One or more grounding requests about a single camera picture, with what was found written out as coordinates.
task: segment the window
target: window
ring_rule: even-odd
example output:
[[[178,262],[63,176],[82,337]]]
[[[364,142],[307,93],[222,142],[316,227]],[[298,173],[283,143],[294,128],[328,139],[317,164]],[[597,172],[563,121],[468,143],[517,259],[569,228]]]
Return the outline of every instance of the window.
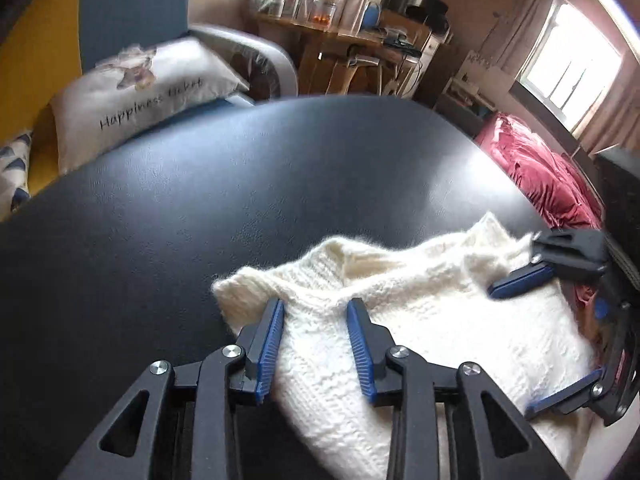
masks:
[[[557,0],[520,83],[572,131],[620,68],[621,58],[581,12]]]

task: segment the cable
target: cable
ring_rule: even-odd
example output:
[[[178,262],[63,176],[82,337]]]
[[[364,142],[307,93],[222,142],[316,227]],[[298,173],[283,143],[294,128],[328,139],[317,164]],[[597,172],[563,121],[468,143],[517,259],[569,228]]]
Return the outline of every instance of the cable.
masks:
[[[404,54],[404,56],[402,56],[402,61],[400,62],[400,68],[398,68],[398,75],[400,75],[400,73],[402,72],[402,67],[404,66],[404,60],[407,58],[408,54]]]
[[[418,75],[415,77],[414,84],[412,84],[411,88],[409,88],[406,92],[410,92],[418,84],[418,80],[420,79],[420,70],[422,70],[422,62],[418,60]]]

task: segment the window frame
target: window frame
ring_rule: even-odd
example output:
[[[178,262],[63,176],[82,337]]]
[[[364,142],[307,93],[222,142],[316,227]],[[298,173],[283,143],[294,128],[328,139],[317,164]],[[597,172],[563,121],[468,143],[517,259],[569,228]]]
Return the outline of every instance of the window frame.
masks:
[[[536,45],[533,47],[533,50],[531,51],[531,54],[529,55],[529,58],[527,59],[527,61],[524,63],[522,70],[520,71],[520,75],[518,76],[518,81],[520,82],[521,85],[524,86],[524,88],[526,88],[529,92],[531,92],[543,105],[545,105],[546,108],[549,109],[549,111],[551,111],[551,113],[553,115],[556,116],[556,118],[562,123],[562,125],[566,128],[566,120],[567,120],[567,116],[566,114],[562,111],[562,108],[559,108],[552,100],[551,100],[551,96],[554,94],[554,92],[556,91],[556,88],[558,88],[558,86],[560,85],[560,83],[562,82],[562,79],[564,78],[564,73],[566,73],[567,70],[569,70],[569,65],[566,69],[565,72],[560,76],[560,79],[558,79],[558,82],[556,83],[555,88],[551,91],[551,93],[549,94],[549,97],[545,97],[545,95],[543,94],[543,92],[536,86],[534,85],[529,79],[528,79],[528,75],[531,72],[531,70],[533,69],[533,67],[535,66],[535,64],[538,61],[538,58],[540,57],[540,54],[542,53],[542,50],[544,49],[546,42],[548,41],[549,37],[551,36],[551,32],[554,30],[555,27],[557,27],[557,23],[556,23],[556,16],[558,15],[558,12],[560,11],[560,8],[563,5],[569,5],[572,6],[574,9],[576,9],[578,12],[580,12],[582,15],[584,15],[584,13],[580,10],[577,9],[577,7],[573,6],[571,3],[569,3],[568,0],[554,0],[553,5],[551,6],[551,9],[549,11],[549,16],[546,19],[545,22],[545,27],[540,35],[540,37],[538,38],[538,40],[536,41]],[[593,27],[596,28],[597,31],[599,31],[599,33],[602,35],[602,37],[607,41],[607,43],[610,44],[610,46],[612,47],[612,49],[618,54],[620,55],[620,53],[618,52],[618,50],[611,44],[611,42],[609,41],[609,39],[602,33],[602,31],[596,27],[595,25],[593,25]],[[582,76],[580,76],[580,79],[578,80],[578,83],[580,83],[581,79],[584,76],[584,73],[582,73]],[[576,85],[572,92],[569,94],[569,96],[567,97],[567,99],[564,101],[564,105],[565,106],[569,100],[571,99],[571,97],[574,95],[575,90],[578,88],[578,85]],[[593,108],[593,105],[596,104],[596,102],[599,101],[599,99],[602,97],[602,93],[603,92],[608,92],[609,88],[602,88],[599,92],[599,94],[595,97],[595,99],[593,100],[593,102],[587,107],[587,109],[585,110],[584,114],[582,115],[582,117],[580,118],[579,121],[577,121],[577,123],[574,124],[574,127],[571,128],[570,130],[567,128],[567,130],[569,130],[571,133],[573,133],[575,131],[575,129],[580,125],[580,123],[582,122],[582,120],[584,119],[584,117],[589,113],[589,111]]]

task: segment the gray armchair armrest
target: gray armchair armrest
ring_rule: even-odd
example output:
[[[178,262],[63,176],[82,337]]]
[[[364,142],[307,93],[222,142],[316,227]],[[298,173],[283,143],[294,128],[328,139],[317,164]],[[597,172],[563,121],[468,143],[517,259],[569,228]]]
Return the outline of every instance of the gray armchair armrest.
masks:
[[[253,50],[267,60],[270,63],[270,68],[277,74],[280,88],[279,95],[274,97],[298,95],[296,68],[287,53],[277,44],[219,25],[194,23],[189,26],[189,31],[222,57],[232,56],[242,48]]]

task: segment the yellow wall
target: yellow wall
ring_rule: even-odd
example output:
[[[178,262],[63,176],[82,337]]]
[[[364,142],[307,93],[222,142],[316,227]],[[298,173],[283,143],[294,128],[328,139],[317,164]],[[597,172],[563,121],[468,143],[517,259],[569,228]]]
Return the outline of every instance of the yellow wall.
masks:
[[[0,141],[34,128],[29,187],[38,192],[58,174],[49,100],[80,77],[79,0],[33,0],[0,44]]]

